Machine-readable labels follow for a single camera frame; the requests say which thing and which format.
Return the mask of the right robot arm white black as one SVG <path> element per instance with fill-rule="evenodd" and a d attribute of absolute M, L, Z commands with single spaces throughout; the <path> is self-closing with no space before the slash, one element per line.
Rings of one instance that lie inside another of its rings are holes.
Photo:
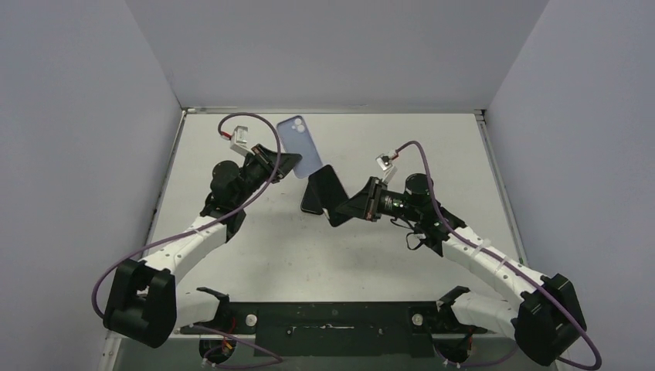
<path fill-rule="evenodd" d="M 354 196 L 337 200 L 333 210 L 347 218 L 373 222 L 389 216 L 410 223 L 421 245 L 466 268 L 501 296 L 495 300 L 467 288 L 453 289 L 436 311 L 439 326 L 448 332 L 462 325 L 491 330 L 513 339 L 532 361 L 549 366 L 586 330 L 568 278 L 534 271 L 480 238 L 434 201 L 424 174 L 409 176 L 402 193 L 371 177 Z"/>

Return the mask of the lilac silicone phone case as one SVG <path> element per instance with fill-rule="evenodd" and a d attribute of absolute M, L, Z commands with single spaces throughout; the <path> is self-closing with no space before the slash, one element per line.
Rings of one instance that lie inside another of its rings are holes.
<path fill-rule="evenodd" d="M 277 133 L 287 153 L 301 155 L 302 159 L 294 166 L 294 174 L 305 179 L 321 169 L 321 160 L 310 129 L 300 115 L 290 117 L 276 125 Z"/>

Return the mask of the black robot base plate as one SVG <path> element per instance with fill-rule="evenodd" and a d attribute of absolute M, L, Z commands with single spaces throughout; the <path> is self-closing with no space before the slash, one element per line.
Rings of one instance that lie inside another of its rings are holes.
<path fill-rule="evenodd" d="M 434 301 L 229 301 L 206 327 L 252 338 L 280 356 L 433 357 L 434 343 L 460 344 L 482 328 L 458 325 Z"/>

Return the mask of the purple phone black screen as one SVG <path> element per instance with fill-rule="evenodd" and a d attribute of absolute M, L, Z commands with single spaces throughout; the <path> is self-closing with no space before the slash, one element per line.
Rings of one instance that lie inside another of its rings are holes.
<path fill-rule="evenodd" d="M 340 226 L 347 221 L 340 220 L 336 208 L 348 201 L 348 194 L 337 177 L 331 165 L 325 165 L 308 177 L 308 184 L 312 186 L 318 197 L 324 214 L 332 227 Z"/>

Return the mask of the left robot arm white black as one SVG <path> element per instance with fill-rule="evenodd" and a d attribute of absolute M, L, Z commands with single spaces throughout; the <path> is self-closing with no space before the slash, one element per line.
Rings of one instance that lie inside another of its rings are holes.
<path fill-rule="evenodd" d="M 231 315 L 227 294 L 205 287 L 178 292 L 177 285 L 238 233 L 246 218 L 242 204 L 265 185 L 282 180 L 301 159 L 300 154 L 278 154 L 255 145 L 242 165 L 219 162 L 192 225 L 140 260 L 117 265 L 102 315 L 104 327 L 151 348 L 165 343 L 174 330 L 196 324 L 210 332 L 224 331 Z"/>

